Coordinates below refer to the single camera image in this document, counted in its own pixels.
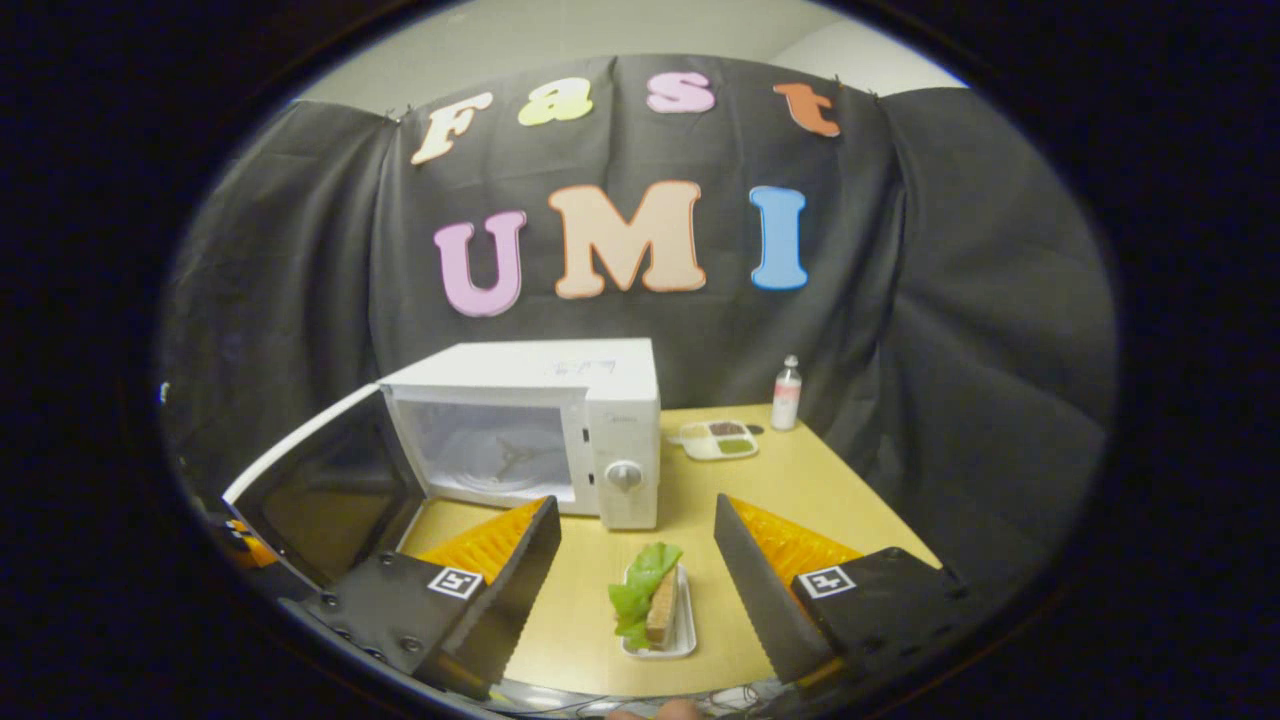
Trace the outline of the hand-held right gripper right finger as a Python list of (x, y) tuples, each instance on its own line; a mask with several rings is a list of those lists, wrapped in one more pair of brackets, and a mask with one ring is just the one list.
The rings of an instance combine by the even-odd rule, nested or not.
[(728, 495), (714, 538), (783, 683), (890, 676), (969, 624), (969, 588), (904, 548), (860, 553)]

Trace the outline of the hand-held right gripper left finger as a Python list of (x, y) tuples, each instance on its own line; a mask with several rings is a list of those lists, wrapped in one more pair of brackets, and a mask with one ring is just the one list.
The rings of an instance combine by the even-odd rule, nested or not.
[(543, 497), (421, 556), (375, 553), (282, 606), (379, 667), (483, 702), (506, 675), (559, 543), (559, 505)]

